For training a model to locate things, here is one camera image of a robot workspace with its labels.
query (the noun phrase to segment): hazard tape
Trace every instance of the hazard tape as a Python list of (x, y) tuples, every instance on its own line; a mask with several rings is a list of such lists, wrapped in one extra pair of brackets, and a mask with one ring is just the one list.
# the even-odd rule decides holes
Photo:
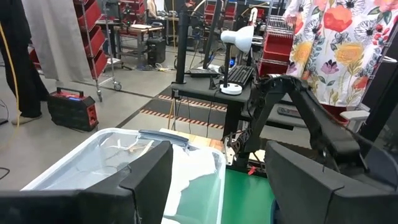
[[(140, 113), (153, 115), (153, 116), (158, 116), (158, 117), (161, 117), (161, 118), (169, 118), (170, 117), (170, 119), (174, 119), (174, 115), (169, 116), (168, 114), (158, 113), (158, 112), (155, 112), (155, 111), (150, 111), (150, 110), (145, 110), (145, 109), (140, 110)], [(177, 117), (176, 120), (207, 127), (207, 122), (204, 122), (204, 121), (196, 121), (194, 119), (188, 119), (188, 118), (183, 118), (183, 117)], [(216, 128), (216, 129), (223, 129), (224, 128), (224, 126), (222, 126), (222, 125), (211, 124), (211, 123), (209, 124), (209, 127)]]
[[(165, 95), (159, 95), (158, 98), (163, 99), (163, 100), (170, 100), (170, 101), (173, 100), (171, 96), (165, 96)], [(197, 105), (197, 106), (202, 106), (202, 107), (205, 107), (205, 108), (210, 108), (210, 105), (211, 105), (211, 108), (214, 108), (214, 109), (216, 109), (218, 111), (226, 112), (226, 107), (225, 106), (217, 106), (217, 105), (213, 105), (211, 103), (201, 103), (201, 102), (197, 102), (197, 101), (193, 101), (193, 100), (189, 100), (189, 101), (188, 100), (182, 100), (181, 102), (183, 104), (186, 104), (186, 105), (189, 102), (190, 105)]]

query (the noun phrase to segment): clear plastic bin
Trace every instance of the clear plastic bin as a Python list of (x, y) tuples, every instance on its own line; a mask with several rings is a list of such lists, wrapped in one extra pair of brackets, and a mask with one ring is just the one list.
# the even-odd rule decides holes
[(225, 157), (212, 148), (158, 131), (98, 131), (22, 190), (86, 189), (113, 175), (162, 141), (173, 144), (173, 174), (163, 223), (221, 223)]

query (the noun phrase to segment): desk lamp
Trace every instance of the desk lamp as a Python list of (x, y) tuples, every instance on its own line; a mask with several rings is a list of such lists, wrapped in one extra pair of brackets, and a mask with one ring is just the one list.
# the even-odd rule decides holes
[(225, 73), (224, 81), (221, 86), (221, 92), (227, 95), (239, 95), (242, 93), (242, 87), (234, 83), (228, 83), (229, 53), (231, 44), (234, 44), (245, 54), (249, 53), (254, 35), (254, 26), (246, 26), (238, 31), (226, 30), (221, 33), (221, 40), (226, 43), (225, 52)]

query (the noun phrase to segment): floral dress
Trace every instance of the floral dress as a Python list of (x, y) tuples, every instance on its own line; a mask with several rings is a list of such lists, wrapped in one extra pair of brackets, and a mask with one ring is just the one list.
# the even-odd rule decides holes
[(286, 74), (308, 80), (322, 104), (357, 106), (398, 18), (398, 0), (293, 0), (285, 15), (294, 13)]

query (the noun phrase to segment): small red device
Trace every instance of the small red device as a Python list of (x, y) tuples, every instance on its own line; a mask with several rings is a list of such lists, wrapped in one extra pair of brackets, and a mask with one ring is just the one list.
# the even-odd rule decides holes
[(83, 91), (57, 87), (57, 91), (50, 94), (47, 105), (56, 125), (82, 131), (92, 131), (98, 125), (95, 100), (84, 96)]

